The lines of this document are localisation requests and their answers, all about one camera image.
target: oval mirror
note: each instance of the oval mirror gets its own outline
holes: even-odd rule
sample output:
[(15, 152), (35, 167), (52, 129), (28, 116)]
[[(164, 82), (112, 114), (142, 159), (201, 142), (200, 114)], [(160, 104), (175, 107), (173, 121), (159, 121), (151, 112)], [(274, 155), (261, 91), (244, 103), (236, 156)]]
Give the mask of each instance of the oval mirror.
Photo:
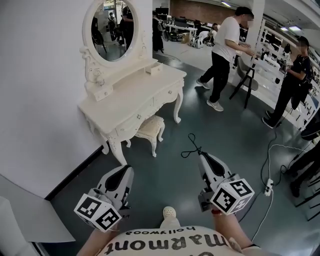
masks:
[(109, 62), (120, 59), (134, 36), (134, 18), (125, 1), (105, 0), (96, 10), (91, 24), (93, 45)]

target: dark floor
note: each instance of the dark floor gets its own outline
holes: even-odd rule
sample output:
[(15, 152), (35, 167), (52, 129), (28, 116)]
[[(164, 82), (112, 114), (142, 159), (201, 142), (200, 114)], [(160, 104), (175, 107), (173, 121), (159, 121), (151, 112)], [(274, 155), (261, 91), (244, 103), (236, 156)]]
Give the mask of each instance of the dark floor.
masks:
[[(127, 162), (134, 168), (134, 181), (128, 198), (132, 206), (130, 219), (122, 223), (121, 230), (156, 228), (162, 221), (162, 209), (172, 206), (182, 226), (198, 225), (213, 228), (209, 212), (201, 213), (198, 194), (205, 187), (200, 177), (197, 155), (183, 159), (182, 151), (194, 150), (188, 134), (196, 135), (196, 143), (204, 151), (224, 161), (233, 173), (245, 178), (256, 193), (263, 189), (260, 169), (267, 156), (267, 146), (274, 138), (273, 130), (261, 122), (266, 110), (271, 110), (252, 96), (244, 110), (246, 92), (240, 92), (232, 99), (233, 87), (227, 85), (220, 99), (224, 112), (216, 112), (206, 104), (210, 92), (199, 87), (195, 80), (203, 71), (177, 60), (154, 56), (159, 61), (187, 72), (184, 99), (179, 112), (181, 123), (173, 119), (174, 103), (164, 105), (157, 115), (164, 118), (163, 142), (158, 143), (157, 157), (152, 157), (151, 144), (134, 137), (131, 148), (123, 145)], [(277, 129), (276, 144), (304, 148), (306, 141), (286, 120)], [(274, 147), (271, 150), (271, 178), (279, 179), (282, 164), (288, 165), (297, 154), (295, 150)], [(84, 244), (92, 228), (73, 212), (83, 193), (97, 185), (108, 171), (119, 166), (112, 153), (100, 155), (87, 169), (75, 178), (53, 200), (57, 214), (76, 239), (76, 242), (45, 244), (52, 256), (75, 255)], [(263, 177), (268, 175), (264, 169)], [(261, 195), (252, 210), (241, 222), (249, 237), (253, 237), (270, 203), (270, 197)], [(274, 199), (267, 219), (254, 242), (271, 252), (290, 256), (308, 256), (318, 245), (318, 220), (306, 222), (303, 211), (295, 208), (288, 191), (288, 181), (282, 179), (274, 188)]]

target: power strip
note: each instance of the power strip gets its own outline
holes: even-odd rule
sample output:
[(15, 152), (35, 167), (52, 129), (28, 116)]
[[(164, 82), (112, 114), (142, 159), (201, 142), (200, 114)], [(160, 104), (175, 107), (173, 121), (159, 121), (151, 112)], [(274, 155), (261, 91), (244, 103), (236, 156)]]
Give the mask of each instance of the power strip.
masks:
[(264, 190), (264, 195), (266, 197), (270, 197), (273, 185), (274, 185), (274, 181), (269, 178), (267, 183), (266, 183), (265, 190)]

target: black pants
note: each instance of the black pants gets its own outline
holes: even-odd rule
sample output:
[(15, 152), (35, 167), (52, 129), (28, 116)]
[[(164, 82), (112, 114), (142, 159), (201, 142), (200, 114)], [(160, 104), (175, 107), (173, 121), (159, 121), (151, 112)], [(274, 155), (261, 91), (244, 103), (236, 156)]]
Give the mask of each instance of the black pants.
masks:
[(126, 43), (126, 49), (128, 50), (131, 45), (132, 38), (134, 37), (134, 30), (128, 29), (128, 30), (124, 31), (123, 33), (124, 33), (124, 38), (125, 38), (125, 43)]
[(290, 79), (285, 78), (281, 86), (281, 91), (274, 112), (271, 115), (271, 118), (269, 119), (269, 124), (271, 126), (276, 126), (276, 124), (280, 121), (291, 97), (295, 93), (295, 89), (295, 84), (290, 82)]
[(313, 149), (305, 153), (301, 156), (290, 168), (288, 171), (290, 174), (294, 174), (297, 171), (303, 169), (308, 164), (313, 164), (303, 173), (301, 174), (293, 184), (296, 187), (300, 187), (304, 180), (311, 179), (320, 168), (320, 143), (318, 143)]
[(202, 83), (209, 82), (212, 78), (213, 80), (213, 92), (210, 97), (212, 103), (216, 103), (220, 99), (220, 93), (225, 88), (229, 72), (230, 64), (224, 57), (212, 52), (212, 67), (210, 67), (203, 76), (200, 77)]

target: carved table leg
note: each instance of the carved table leg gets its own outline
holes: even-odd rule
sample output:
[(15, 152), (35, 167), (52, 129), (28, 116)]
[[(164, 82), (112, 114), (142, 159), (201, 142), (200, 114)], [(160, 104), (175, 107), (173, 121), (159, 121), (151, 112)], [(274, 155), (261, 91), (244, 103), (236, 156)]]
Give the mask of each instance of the carved table leg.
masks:
[(127, 161), (124, 157), (124, 154), (122, 153), (121, 141), (113, 140), (110, 137), (108, 137), (108, 141), (109, 141), (111, 151), (115, 156), (115, 158), (120, 162), (122, 166), (125, 166), (127, 164)]
[(164, 130), (165, 130), (165, 122), (162, 123), (161, 125), (161, 128), (160, 128), (160, 131), (159, 131), (159, 134), (158, 134), (158, 140), (160, 142), (162, 142), (164, 139), (162, 138), (162, 134), (164, 133)]
[(155, 158), (157, 156), (156, 154), (156, 148), (157, 148), (157, 137), (150, 139), (151, 145), (152, 145), (152, 156)]
[(105, 141), (104, 137), (101, 135), (100, 131), (98, 131), (97, 129), (94, 129), (94, 135), (98, 138), (99, 142), (103, 146), (102, 153), (104, 153), (105, 155), (108, 155), (109, 146), (108, 146), (107, 142)]
[(183, 92), (182, 88), (180, 88), (179, 92), (178, 92), (178, 97), (176, 98), (176, 101), (175, 101), (175, 107), (174, 107), (174, 112), (173, 112), (173, 118), (177, 124), (179, 124), (181, 121), (181, 118), (178, 117), (178, 113), (179, 113), (179, 110), (180, 110), (180, 107), (181, 107), (183, 100), (184, 100), (184, 92)]

